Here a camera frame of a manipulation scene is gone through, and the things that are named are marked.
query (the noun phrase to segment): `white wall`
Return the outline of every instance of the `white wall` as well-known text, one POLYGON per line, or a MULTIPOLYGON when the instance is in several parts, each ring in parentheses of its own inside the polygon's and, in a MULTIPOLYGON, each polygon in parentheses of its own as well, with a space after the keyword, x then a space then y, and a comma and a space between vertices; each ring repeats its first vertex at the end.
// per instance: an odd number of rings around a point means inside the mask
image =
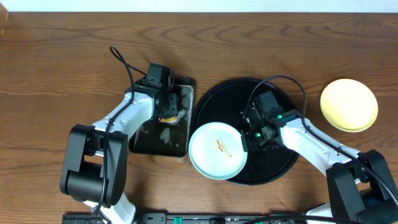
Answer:
POLYGON ((0 0, 10 12, 398 12, 398 0, 0 0))

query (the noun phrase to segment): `wood grain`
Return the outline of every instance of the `wood grain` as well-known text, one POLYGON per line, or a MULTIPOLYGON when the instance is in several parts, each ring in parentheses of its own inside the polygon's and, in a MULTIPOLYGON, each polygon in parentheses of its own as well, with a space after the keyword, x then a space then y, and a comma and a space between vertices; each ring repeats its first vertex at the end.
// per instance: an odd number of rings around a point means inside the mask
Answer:
MULTIPOLYGON (((109 45, 141 70, 155 62, 194 78, 196 102, 230 78, 290 75, 308 91, 315 125, 351 147, 382 152, 397 181, 397 43, 394 14, 13 12, 0 43, 0 222, 60 223, 65 212, 89 211, 60 193, 59 179, 70 128, 103 118, 129 85, 109 45), (359 80, 376 95, 379 116, 368 130, 344 133, 323 118, 320 93, 337 78, 359 80)), ((275 83, 301 107, 296 86, 275 83)), ((130 154, 128 163, 125 193, 141 211, 258 214, 328 201, 325 178, 302 157, 255 187, 206 179, 188 156, 130 154)))

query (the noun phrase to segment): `food residue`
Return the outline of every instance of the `food residue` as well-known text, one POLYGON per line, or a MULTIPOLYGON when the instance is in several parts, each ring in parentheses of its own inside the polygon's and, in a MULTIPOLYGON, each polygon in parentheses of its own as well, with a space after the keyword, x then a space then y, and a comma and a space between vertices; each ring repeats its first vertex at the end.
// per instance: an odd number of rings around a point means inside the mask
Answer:
POLYGON ((218 149, 221 151, 221 152, 226 152, 226 153, 228 153, 228 155, 230 156, 230 157, 232 157, 232 155, 226 150, 227 149, 227 147, 225 146, 225 144, 223 143, 223 140, 221 139, 221 143, 220 143, 220 141, 217 139, 217 144, 218 144, 218 149))

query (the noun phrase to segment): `yellow disc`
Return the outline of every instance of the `yellow disc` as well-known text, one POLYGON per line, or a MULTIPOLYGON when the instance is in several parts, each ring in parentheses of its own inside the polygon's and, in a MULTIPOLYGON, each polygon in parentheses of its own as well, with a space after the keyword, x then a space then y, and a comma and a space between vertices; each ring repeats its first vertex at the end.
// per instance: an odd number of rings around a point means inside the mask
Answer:
POLYGON ((351 79, 336 80, 326 86, 321 95, 321 109, 331 125, 348 132, 370 127, 379 111, 372 91, 351 79))

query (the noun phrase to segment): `white plate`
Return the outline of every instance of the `white plate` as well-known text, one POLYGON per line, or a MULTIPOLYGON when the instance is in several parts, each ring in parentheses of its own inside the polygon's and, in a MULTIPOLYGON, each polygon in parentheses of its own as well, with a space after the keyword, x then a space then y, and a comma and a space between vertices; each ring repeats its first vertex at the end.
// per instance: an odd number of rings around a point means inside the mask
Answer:
POLYGON ((243 151, 241 134, 220 122, 204 124, 192 134, 189 156, 201 174, 215 180, 234 177, 248 158, 243 151))

